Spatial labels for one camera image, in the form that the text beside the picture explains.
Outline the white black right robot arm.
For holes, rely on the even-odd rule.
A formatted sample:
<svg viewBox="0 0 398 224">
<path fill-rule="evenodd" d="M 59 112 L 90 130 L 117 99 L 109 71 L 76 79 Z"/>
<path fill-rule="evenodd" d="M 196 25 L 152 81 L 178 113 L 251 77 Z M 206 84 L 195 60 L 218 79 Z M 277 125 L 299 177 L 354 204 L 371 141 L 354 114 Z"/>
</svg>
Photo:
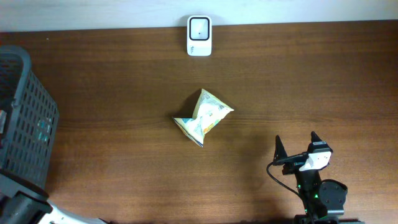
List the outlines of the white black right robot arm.
<svg viewBox="0 0 398 224">
<path fill-rule="evenodd" d="M 266 171 L 276 183 L 294 193 L 303 203 L 305 213 L 294 216 L 293 222 L 305 223 L 361 223 L 358 219 L 342 220 L 344 204 L 348 194 L 345 184 L 333 179 L 321 179 L 320 171 L 330 164 L 332 148 L 312 131 L 311 140 L 305 152 L 288 156 L 280 136 L 275 137 L 273 161 Z M 285 185 L 271 172 L 270 167 L 281 166 L 283 175 L 294 175 L 296 190 Z"/>
</svg>

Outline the yellow snack bag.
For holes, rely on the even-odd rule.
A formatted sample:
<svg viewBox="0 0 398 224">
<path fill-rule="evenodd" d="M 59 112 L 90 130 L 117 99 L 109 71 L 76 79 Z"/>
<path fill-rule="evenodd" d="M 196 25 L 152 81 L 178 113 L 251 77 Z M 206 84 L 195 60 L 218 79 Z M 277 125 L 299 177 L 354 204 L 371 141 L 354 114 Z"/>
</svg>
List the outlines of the yellow snack bag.
<svg viewBox="0 0 398 224">
<path fill-rule="evenodd" d="M 202 89 L 192 117 L 173 117 L 173 121 L 182 130 L 184 135 L 200 147 L 203 147 L 205 135 L 232 111 L 234 109 L 226 103 L 223 103 L 216 96 Z"/>
</svg>

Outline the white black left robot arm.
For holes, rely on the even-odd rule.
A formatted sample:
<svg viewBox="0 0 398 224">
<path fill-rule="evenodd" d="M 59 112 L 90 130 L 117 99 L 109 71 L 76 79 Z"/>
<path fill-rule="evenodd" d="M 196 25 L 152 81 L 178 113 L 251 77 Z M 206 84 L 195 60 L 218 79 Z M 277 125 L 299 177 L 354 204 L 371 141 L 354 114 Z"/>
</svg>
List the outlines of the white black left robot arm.
<svg viewBox="0 0 398 224">
<path fill-rule="evenodd" d="M 82 217 L 58 208 L 40 187 L 1 171 L 1 224 L 90 224 L 100 218 Z"/>
</svg>

